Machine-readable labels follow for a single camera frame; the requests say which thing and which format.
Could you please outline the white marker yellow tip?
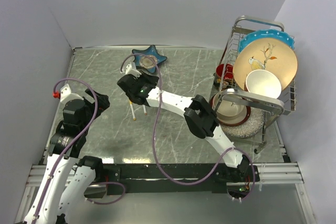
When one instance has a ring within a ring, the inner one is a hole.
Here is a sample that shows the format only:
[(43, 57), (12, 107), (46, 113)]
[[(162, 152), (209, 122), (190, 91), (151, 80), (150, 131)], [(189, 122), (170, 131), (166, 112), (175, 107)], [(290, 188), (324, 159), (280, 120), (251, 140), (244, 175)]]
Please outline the white marker yellow tip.
[(136, 118), (136, 115), (135, 115), (135, 110), (134, 110), (134, 107), (133, 107), (133, 103), (131, 101), (129, 101), (129, 104), (130, 104), (130, 108), (131, 108), (132, 118), (133, 118), (134, 121), (136, 121), (137, 118)]

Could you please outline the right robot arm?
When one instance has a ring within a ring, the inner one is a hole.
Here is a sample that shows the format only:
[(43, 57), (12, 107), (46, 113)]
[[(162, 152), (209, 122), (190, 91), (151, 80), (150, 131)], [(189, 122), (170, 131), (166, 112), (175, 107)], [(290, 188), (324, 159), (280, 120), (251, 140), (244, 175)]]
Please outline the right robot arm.
[(126, 74), (117, 85), (132, 103), (173, 112), (185, 119), (189, 131), (206, 140), (223, 157), (227, 166), (226, 177), (234, 182), (247, 177), (250, 168), (246, 154), (237, 150), (234, 143), (223, 132), (219, 120), (206, 99), (197, 95), (193, 98), (169, 93), (161, 89), (159, 77), (141, 74), (135, 77)]

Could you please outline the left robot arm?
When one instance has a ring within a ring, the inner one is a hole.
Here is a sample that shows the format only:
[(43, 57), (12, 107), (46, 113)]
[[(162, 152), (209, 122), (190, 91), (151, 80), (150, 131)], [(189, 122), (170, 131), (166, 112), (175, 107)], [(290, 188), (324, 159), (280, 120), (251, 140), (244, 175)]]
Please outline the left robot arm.
[(109, 97), (90, 89), (85, 92), (94, 102), (72, 92), (67, 84), (54, 93), (64, 105), (63, 120), (50, 139), (45, 173), (23, 223), (68, 223), (71, 208), (84, 199), (87, 187), (104, 177), (100, 158), (78, 156), (86, 142), (89, 123), (109, 108)]

